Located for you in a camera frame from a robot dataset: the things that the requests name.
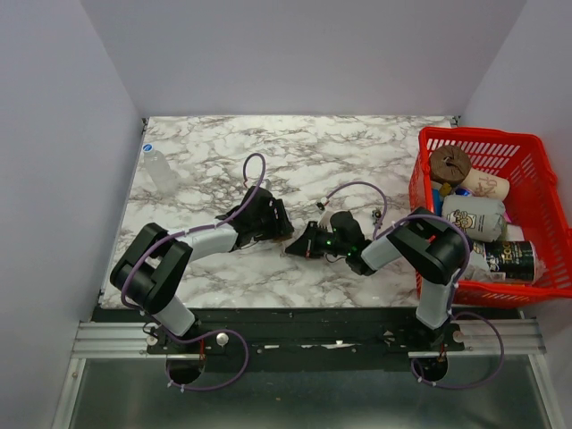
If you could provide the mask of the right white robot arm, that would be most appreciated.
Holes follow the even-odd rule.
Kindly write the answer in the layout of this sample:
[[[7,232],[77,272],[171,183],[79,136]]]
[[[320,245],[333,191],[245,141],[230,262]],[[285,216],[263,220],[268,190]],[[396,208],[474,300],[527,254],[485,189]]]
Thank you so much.
[[[342,257],[356,274],[370,276],[404,258],[422,277],[411,339],[420,349],[443,340],[442,326],[450,318],[452,294],[470,258],[467,235],[457,226],[419,207],[397,221],[381,237],[370,240],[349,211],[332,214],[329,224],[310,222],[285,253],[306,259]]]

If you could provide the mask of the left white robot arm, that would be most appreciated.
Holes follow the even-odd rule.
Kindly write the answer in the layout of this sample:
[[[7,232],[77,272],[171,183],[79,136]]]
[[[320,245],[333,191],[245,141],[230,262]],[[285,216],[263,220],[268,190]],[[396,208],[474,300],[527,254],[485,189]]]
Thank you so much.
[[[239,206],[189,232],[171,234],[157,223],[146,224],[115,264],[110,283],[168,330],[176,351],[187,353],[198,342],[197,318],[176,296],[187,265],[252,242],[285,240],[293,232],[283,201],[252,187]]]

